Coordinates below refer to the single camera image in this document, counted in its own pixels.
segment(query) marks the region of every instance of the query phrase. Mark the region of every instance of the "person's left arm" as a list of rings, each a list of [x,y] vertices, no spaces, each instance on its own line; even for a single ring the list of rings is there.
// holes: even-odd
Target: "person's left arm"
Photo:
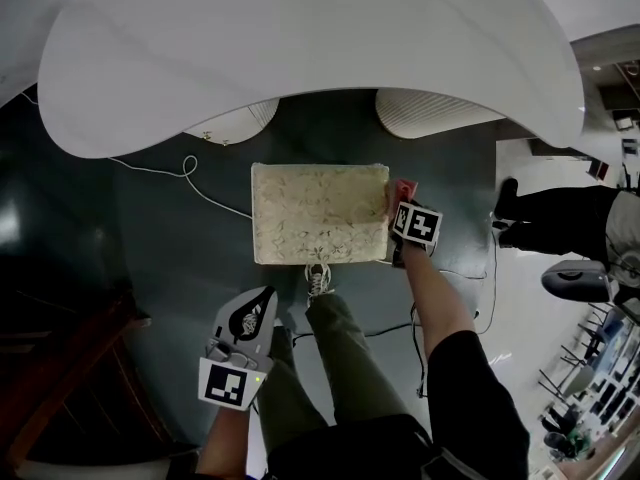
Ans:
[[[220,407],[202,449],[196,473],[220,480],[245,480],[249,411]]]

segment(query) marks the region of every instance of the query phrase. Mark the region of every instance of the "forearm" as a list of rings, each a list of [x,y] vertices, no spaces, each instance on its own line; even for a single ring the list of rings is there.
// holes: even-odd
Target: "forearm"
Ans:
[[[225,480],[244,480],[248,441],[249,412],[220,407],[196,472]]]
[[[436,270],[420,248],[402,248],[413,300],[424,337],[427,358],[446,337],[458,331],[475,331],[473,319],[458,292]]]

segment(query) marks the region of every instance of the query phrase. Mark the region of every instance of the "black sleeve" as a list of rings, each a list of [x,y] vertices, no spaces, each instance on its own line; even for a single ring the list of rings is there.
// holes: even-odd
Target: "black sleeve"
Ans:
[[[528,477],[529,433],[475,332],[455,333],[435,348],[427,387],[436,445],[489,480]]]

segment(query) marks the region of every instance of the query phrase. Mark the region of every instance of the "white table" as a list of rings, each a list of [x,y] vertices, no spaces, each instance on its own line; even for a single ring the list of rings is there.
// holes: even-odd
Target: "white table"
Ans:
[[[352,87],[466,100],[559,147],[582,128],[578,67],[541,0],[68,0],[39,73],[49,134],[86,158]]]

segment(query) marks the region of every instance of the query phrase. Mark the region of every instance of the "person's right arm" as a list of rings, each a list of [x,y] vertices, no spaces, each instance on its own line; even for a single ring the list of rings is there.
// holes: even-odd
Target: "person's right arm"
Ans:
[[[471,313],[426,252],[405,242],[402,256],[428,359],[434,443],[489,480],[526,479],[529,433],[489,366]]]

